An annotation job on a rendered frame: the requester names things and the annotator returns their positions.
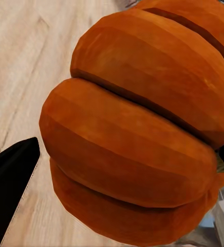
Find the pumpkin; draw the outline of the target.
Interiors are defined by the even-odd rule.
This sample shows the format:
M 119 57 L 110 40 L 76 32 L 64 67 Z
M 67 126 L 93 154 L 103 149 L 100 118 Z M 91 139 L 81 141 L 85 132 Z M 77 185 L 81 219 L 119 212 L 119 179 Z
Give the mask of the pumpkin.
M 224 187 L 224 3 L 140 0 L 104 16 L 70 76 L 39 120 L 65 209 L 137 247 L 198 227 Z

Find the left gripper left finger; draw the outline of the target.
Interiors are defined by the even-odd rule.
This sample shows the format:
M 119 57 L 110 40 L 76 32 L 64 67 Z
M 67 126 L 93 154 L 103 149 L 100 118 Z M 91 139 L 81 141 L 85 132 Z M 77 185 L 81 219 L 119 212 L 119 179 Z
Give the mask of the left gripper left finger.
M 0 244 L 40 157 L 36 137 L 0 153 Z

